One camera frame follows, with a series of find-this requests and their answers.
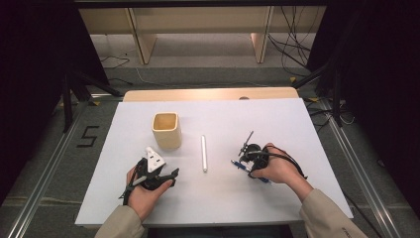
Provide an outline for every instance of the person's right hand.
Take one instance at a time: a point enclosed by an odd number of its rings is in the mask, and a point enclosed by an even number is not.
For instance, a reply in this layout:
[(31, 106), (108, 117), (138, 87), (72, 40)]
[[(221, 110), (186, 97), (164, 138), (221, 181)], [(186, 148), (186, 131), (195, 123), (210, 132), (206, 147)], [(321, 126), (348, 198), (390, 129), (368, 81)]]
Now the person's right hand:
[[(275, 148), (272, 143), (268, 143), (266, 146), (270, 153), (286, 156), (283, 151)], [(253, 171), (251, 176), (270, 179), (276, 183), (286, 183), (301, 201), (313, 190), (312, 185), (299, 173), (294, 164), (275, 156), (268, 158), (268, 166), (266, 168)]]

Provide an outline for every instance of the white table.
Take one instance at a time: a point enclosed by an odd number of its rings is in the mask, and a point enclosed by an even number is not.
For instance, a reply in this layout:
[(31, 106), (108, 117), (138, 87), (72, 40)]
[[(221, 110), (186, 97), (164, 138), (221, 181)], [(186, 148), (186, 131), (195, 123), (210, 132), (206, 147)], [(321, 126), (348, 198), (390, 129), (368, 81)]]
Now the white table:
[[(182, 145), (163, 151), (152, 133), (157, 112), (179, 114)], [(122, 102), (86, 192), (76, 225), (101, 225), (125, 188), (126, 172), (152, 146), (167, 162), (162, 175), (180, 168), (175, 187), (145, 220), (149, 227), (281, 224), (301, 220), (300, 201), (284, 184), (247, 177), (231, 160), (251, 131), (250, 143), (273, 142), (300, 165), (314, 187), (353, 217), (300, 98)], [(206, 136), (208, 172), (202, 171), (201, 135)]]

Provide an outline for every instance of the paper cup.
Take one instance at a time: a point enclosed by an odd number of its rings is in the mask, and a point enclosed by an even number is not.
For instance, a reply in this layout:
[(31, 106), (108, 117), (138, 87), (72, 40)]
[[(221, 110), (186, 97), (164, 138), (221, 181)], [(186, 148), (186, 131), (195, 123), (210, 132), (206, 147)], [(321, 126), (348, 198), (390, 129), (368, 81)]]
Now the paper cup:
[(176, 149), (182, 142), (179, 117), (175, 112), (161, 112), (155, 115), (152, 130), (157, 145), (163, 149)]

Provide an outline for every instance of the person's left hand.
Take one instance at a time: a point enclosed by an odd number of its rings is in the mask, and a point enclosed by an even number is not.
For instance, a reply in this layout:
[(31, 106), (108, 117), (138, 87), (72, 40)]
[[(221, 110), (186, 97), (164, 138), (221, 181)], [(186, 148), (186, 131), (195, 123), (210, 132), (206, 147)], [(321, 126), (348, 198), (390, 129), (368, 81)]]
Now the person's left hand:
[[(133, 167), (127, 173), (127, 184), (130, 182), (135, 168)], [(168, 180), (155, 190), (147, 190), (140, 185), (134, 188), (130, 194), (128, 205), (136, 211), (142, 222), (151, 214), (160, 196), (167, 191), (172, 183), (173, 180)]]

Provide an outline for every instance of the beige sleeve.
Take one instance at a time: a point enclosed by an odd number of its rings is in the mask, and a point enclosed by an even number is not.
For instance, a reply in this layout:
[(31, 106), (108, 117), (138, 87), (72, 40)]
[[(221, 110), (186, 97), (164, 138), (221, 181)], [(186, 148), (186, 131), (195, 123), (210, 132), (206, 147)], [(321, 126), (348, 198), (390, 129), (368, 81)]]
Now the beige sleeve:
[(130, 206), (117, 206), (96, 233), (101, 237), (142, 237), (145, 228), (137, 213)]
[(309, 237), (367, 237), (321, 190), (313, 189), (303, 200), (300, 216)]

